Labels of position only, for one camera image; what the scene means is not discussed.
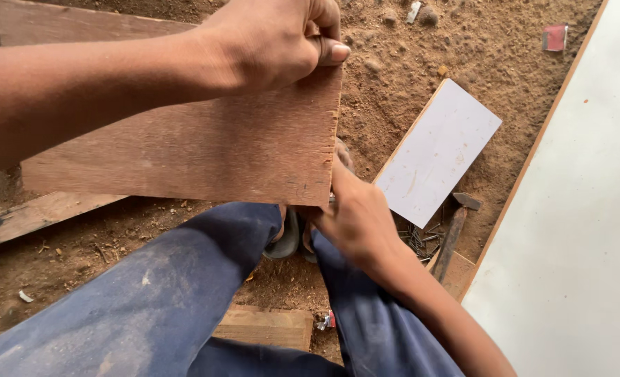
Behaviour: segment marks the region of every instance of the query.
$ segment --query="white panel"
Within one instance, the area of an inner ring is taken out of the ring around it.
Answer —
[[[620,0],[607,4],[463,305],[520,376],[620,376]]]
[[[389,208],[424,227],[499,125],[491,111],[445,80],[376,181]]]

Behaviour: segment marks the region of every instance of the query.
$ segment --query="dirt floor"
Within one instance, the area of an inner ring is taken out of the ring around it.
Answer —
[[[221,1],[47,2],[200,23]],[[344,66],[338,135],[353,152],[357,175],[375,177],[440,83],[437,69],[447,66],[448,77],[503,119],[457,185],[483,202],[469,215],[457,247],[476,261],[600,2],[428,0],[439,17],[432,26],[404,22],[410,1],[342,0],[342,36],[353,53]],[[389,12],[397,19],[392,27],[383,22]],[[566,52],[541,51],[543,27],[563,22],[569,24]],[[0,173],[0,210],[33,197],[18,176],[16,168]],[[181,202],[131,197],[0,245],[0,333],[111,267],[114,250],[122,257],[214,205]],[[111,263],[94,252],[95,243],[108,251]],[[43,245],[49,250],[38,252]],[[20,289],[36,301],[22,302]],[[310,310],[318,319],[329,309],[317,266],[299,255],[262,260],[234,302]],[[312,352],[341,362],[335,330],[315,329]]]

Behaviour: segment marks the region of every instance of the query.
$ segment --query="fingernail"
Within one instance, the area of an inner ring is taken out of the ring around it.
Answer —
[[[352,50],[344,44],[336,44],[331,49],[331,60],[334,62],[344,62],[349,57]]]

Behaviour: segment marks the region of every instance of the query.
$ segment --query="hammer handle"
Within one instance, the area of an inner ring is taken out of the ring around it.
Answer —
[[[468,208],[466,207],[461,207],[454,213],[452,222],[449,224],[449,230],[445,234],[442,246],[440,246],[436,263],[431,269],[431,274],[441,285],[445,279],[445,273],[448,271],[449,261],[454,254],[454,248],[457,245],[459,234],[462,232],[462,227],[464,227],[467,214]]]

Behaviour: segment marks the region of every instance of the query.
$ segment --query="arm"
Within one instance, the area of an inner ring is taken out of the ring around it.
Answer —
[[[0,47],[0,169],[136,113],[272,90],[349,55],[333,0],[233,0],[162,38]],[[321,35],[306,33],[320,27]]]
[[[427,326],[466,376],[515,376],[499,347],[398,238],[381,190],[333,165],[335,207],[311,220],[346,257]]]

